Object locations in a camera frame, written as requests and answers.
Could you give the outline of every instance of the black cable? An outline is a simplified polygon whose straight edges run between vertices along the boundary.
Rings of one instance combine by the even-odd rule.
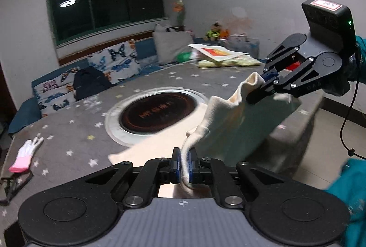
[[[357,64],[357,78],[356,78],[355,94],[353,95],[353,99],[352,99],[351,105],[350,105],[350,107],[349,107],[349,109],[348,109],[348,111],[347,111],[347,115],[346,115],[346,116],[345,116],[345,118],[344,118],[344,121],[343,121],[343,124],[342,124],[341,130],[340,130],[339,136],[340,136],[340,138],[341,138],[342,145],[347,149],[347,151],[348,151],[348,155],[349,155],[349,156],[351,156],[351,157],[352,157],[353,155],[355,155],[355,156],[357,156],[358,158],[361,158],[361,159],[365,159],[365,160],[366,160],[366,158],[365,158],[365,157],[363,157],[363,156],[361,156],[361,155],[356,154],[356,153],[355,153],[355,149],[349,149],[349,148],[346,146],[346,144],[344,143],[344,141],[343,141],[343,136],[342,136],[343,128],[344,128],[344,126],[345,126],[345,123],[346,123],[346,122],[347,122],[347,120],[348,120],[348,116],[350,115],[350,112],[351,112],[351,110],[352,110],[353,104],[355,103],[355,100],[356,100],[356,95],[357,95],[357,91],[358,91],[358,84],[359,84],[359,79],[360,79],[360,73],[361,73],[361,68],[360,68],[361,52],[356,52],[356,53],[355,53],[355,57],[356,57],[356,64]]]

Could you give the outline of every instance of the pink butterfly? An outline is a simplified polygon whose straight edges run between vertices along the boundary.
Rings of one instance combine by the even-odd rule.
[[[50,81],[50,82],[46,82],[46,83],[43,84],[43,93],[45,93],[48,90],[55,89],[55,88],[58,88],[58,87],[59,86],[57,86],[55,80]]]

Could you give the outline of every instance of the baseboard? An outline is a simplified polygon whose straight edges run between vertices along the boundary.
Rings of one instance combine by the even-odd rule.
[[[342,118],[345,118],[347,115],[349,107],[339,103],[338,101],[334,101],[330,98],[324,97],[322,103],[322,109],[328,112],[331,112],[335,115],[338,115]],[[348,120],[356,123],[364,128],[366,128],[366,115],[358,110],[351,109],[350,115],[348,116]]]

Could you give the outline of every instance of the blue sofa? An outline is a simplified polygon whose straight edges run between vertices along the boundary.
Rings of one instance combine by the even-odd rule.
[[[136,41],[136,51],[139,63],[141,65],[140,73],[125,81],[135,79],[139,76],[147,75],[162,68],[157,64],[156,49],[153,38]],[[56,78],[70,68],[80,67],[81,69],[83,69],[88,66],[89,64],[86,58],[75,61],[72,64],[60,67],[53,72],[50,72],[32,81],[32,88],[34,89],[34,87],[36,87],[37,85],[49,81],[50,79]],[[37,100],[35,97],[31,97],[30,99],[22,103],[21,107],[19,108],[18,112],[16,113],[12,122],[9,125],[8,133],[16,133],[25,126],[28,126],[41,118],[41,110],[38,107]]]

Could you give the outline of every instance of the round cooktop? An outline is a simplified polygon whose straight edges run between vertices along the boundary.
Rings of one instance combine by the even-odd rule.
[[[131,133],[155,133],[188,116],[196,106],[195,99],[186,93],[154,94],[131,103],[121,113],[119,122]]]

